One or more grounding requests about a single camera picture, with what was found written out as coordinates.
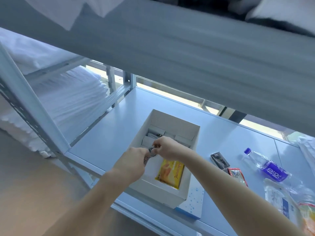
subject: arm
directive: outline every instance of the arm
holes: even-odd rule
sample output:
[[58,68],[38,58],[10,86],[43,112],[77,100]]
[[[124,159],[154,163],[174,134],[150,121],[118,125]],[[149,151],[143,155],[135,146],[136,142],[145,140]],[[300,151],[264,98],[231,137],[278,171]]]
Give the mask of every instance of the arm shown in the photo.
[[167,137],[153,144],[152,153],[178,160],[191,171],[239,236],[304,235],[270,203],[195,151]]
[[43,236],[93,235],[100,219],[115,199],[144,173],[144,148],[130,148],[88,194]]

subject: person's right arm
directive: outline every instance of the person's right arm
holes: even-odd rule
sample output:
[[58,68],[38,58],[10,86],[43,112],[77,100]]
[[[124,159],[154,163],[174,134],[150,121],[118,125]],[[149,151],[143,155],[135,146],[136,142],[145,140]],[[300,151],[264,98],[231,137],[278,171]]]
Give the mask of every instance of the person's right arm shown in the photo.
[[168,137],[160,137],[153,145],[153,154],[178,160],[191,171],[239,236],[304,235],[269,202],[195,151]]

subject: black tissue packet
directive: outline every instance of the black tissue packet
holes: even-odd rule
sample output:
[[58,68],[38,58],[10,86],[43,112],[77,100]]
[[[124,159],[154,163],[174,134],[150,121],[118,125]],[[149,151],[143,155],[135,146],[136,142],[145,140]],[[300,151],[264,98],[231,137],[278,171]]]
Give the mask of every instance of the black tissue packet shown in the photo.
[[226,161],[226,159],[222,156],[220,152],[211,154],[211,161],[221,170],[225,170],[226,168],[230,167],[230,164]]

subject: red and silver packet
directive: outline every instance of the red and silver packet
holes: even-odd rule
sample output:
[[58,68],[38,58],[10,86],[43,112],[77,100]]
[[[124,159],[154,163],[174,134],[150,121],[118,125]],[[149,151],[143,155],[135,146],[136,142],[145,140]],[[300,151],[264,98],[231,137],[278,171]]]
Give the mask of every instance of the red and silver packet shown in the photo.
[[239,182],[241,182],[242,184],[247,185],[247,182],[243,176],[243,173],[241,171],[241,169],[239,168],[228,168],[227,169],[228,173],[235,179],[237,179]]

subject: purple label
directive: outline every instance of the purple label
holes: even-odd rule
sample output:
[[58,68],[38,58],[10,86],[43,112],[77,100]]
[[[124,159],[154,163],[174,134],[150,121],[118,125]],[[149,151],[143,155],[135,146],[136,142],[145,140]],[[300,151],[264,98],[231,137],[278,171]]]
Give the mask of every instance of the purple label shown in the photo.
[[267,175],[269,175],[272,179],[274,179],[277,182],[281,182],[285,180],[289,175],[284,169],[277,166],[277,164],[274,163],[273,161],[270,161],[267,167],[263,169],[262,171],[265,172]]

